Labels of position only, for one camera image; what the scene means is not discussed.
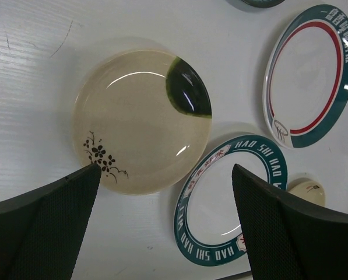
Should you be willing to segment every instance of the plate center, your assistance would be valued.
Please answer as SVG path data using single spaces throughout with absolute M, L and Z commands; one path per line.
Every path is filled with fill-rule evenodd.
M 236 163 L 267 180 L 263 163 L 249 152 L 229 154 L 211 165 L 198 180 L 187 210 L 189 231 L 202 243 L 221 244 L 241 233 L 232 188 Z
M 271 80 L 276 118 L 291 130 L 310 125 L 324 110 L 336 79 L 331 36 L 319 27 L 302 29 L 281 50 Z

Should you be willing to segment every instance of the small beige dish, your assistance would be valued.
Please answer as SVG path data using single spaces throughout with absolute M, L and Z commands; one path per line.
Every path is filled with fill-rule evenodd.
M 211 117 L 205 85 L 185 61 L 162 51 L 130 51 L 96 68 L 81 88 L 73 144 L 82 165 L 100 165 L 105 187 L 154 193 L 194 167 Z
M 325 191 L 318 182 L 306 181 L 292 188 L 289 193 L 303 200 L 325 207 Z

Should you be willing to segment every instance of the plate with red stripe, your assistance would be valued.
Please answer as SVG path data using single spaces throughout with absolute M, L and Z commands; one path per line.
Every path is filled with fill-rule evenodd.
M 332 5 L 313 6 L 280 36 L 263 85 L 267 125 L 286 148 L 318 142 L 348 101 L 348 17 Z

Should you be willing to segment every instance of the black object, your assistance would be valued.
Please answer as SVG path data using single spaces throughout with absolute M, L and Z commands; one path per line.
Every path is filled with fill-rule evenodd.
M 0 279 L 70 279 L 97 194 L 97 164 L 0 202 Z
M 348 279 L 348 214 L 235 165 L 233 191 L 254 280 Z
M 254 6 L 257 8 L 271 8 L 284 2 L 285 0 L 242 0 L 242 1 L 244 1 L 246 4 L 250 6 Z

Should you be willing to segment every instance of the red stripe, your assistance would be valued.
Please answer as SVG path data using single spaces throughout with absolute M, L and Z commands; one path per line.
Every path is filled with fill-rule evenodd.
M 271 71 L 271 77 L 273 75 L 273 70 L 275 69 L 275 65 L 277 63 L 277 59 L 279 58 L 279 55 L 281 54 L 282 50 L 284 49 L 284 47 L 288 43 L 288 41 L 294 35 L 296 35 L 299 31 L 301 31 L 303 29 L 306 29 L 306 28 L 309 28 L 309 27 L 321 28 L 324 31 L 326 31 L 330 35 L 330 37 L 332 38 L 333 43 L 334 43 L 335 48 L 336 48 L 336 53 L 337 53 L 336 79 L 335 79 L 335 84 L 334 84 L 333 89 L 332 89 L 331 96 L 329 97 L 329 100 L 326 102 L 326 105 L 325 105 L 324 109 L 321 111 L 320 115 L 312 123 L 310 123 L 308 126 L 306 126 L 304 128 L 301 128 L 301 129 L 291 129 L 290 130 L 291 134 L 300 134 L 300 133 L 306 132 L 306 131 L 310 130 L 312 127 L 314 127 L 315 125 L 317 125 L 317 123 L 323 118 L 325 113 L 329 110 L 329 108 L 330 108 L 330 106 L 332 104 L 332 101 L 333 101 L 333 99 L 336 96 L 336 91 L 337 91 L 337 87 L 338 87 L 339 79 L 340 79 L 340 75 L 341 75 L 342 56 L 341 56 L 341 46 L 340 46 L 340 43 L 338 41 L 337 34 L 331 29 L 331 27 L 329 27 L 327 24 L 325 24 L 323 22 L 309 22 L 309 23 L 306 23 L 306 24 L 300 26 L 299 28 L 295 29 L 295 31 L 292 32 L 292 34 L 284 42 L 284 44 L 282 45 L 282 47 L 281 47 L 281 49 L 280 49 L 280 51 L 279 51 L 279 53 L 277 55 L 275 64 L 273 65 L 273 68 L 272 68 L 272 71 Z M 271 93 L 271 83 L 269 84 L 269 106 L 270 106 L 270 109 L 271 109 L 272 117 L 274 117 L 275 114 L 274 114 L 273 109 L 272 109 L 270 93 Z

